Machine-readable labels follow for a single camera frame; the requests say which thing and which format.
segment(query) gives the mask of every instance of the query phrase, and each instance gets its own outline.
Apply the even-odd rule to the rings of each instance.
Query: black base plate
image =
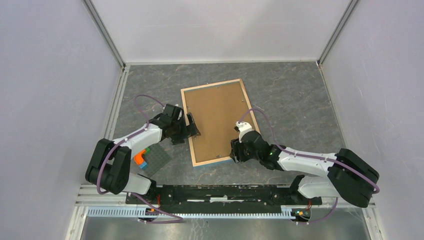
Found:
[[[160,209],[175,214],[281,213],[281,205],[308,205],[307,198],[280,185],[163,185],[156,192],[160,195]],[[239,201],[214,201],[225,197]],[[323,203],[320,197],[311,202]],[[125,203],[143,204],[132,195],[126,197]]]

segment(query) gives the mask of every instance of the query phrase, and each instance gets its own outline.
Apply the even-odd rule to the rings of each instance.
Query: white wall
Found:
[[[63,239],[120,68],[80,0],[3,0],[0,29],[0,238]]]
[[[126,62],[316,61],[349,0],[92,0]]]
[[[387,239],[424,239],[424,1],[362,0],[323,73],[348,147],[380,173]]]

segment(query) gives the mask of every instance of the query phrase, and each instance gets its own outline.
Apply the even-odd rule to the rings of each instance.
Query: brown board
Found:
[[[236,122],[252,108],[241,79],[181,89],[185,113],[191,113],[201,136],[188,139],[193,166],[230,159]],[[253,112],[245,118],[259,132]]]

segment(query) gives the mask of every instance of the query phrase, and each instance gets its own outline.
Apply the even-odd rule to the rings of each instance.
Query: light wood frame edge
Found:
[[[216,86],[216,85],[229,84],[229,83],[235,83],[235,82],[240,83],[241,90],[242,90],[243,95],[244,95],[244,99],[246,99],[247,107],[249,109],[251,109],[252,105],[251,105],[251,102],[248,98],[248,94],[246,92],[245,85],[243,84],[243,80],[241,78],[228,80],[228,81],[220,81],[220,82],[216,82],[216,83],[211,83],[211,84],[206,84],[206,85],[201,85],[201,86],[193,86],[193,87],[181,89],[182,108],[184,109],[184,113],[185,113],[184,114],[185,121],[187,123],[189,122],[189,119],[187,118],[188,111],[187,111],[187,105],[186,105],[186,96],[184,94],[185,91],[208,88],[208,87],[213,87],[213,86]],[[253,120],[253,125],[254,125],[255,130],[259,133],[258,123],[256,122],[256,118],[255,118],[253,111],[250,111],[250,116]],[[198,166],[202,166],[202,165],[206,165],[206,164],[218,163],[218,162],[222,162],[222,161],[226,161],[226,160],[231,159],[230,157],[221,157],[221,158],[216,158],[216,159],[207,160],[207,161],[203,161],[203,162],[196,162],[195,149],[193,147],[193,139],[192,138],[193,137],[188,138],[188,145],[190,146],[191,163],[193,164],[193,167],[198,167]]]

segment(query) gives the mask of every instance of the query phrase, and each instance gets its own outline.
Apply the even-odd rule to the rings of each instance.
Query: cork board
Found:
[[[229,160],[236,122],[252,108],[241,79],[181,89],[185,113],[192,113],[201,136],[190,137],[193,166]],[[245,118],[259,132],[253,112]]]

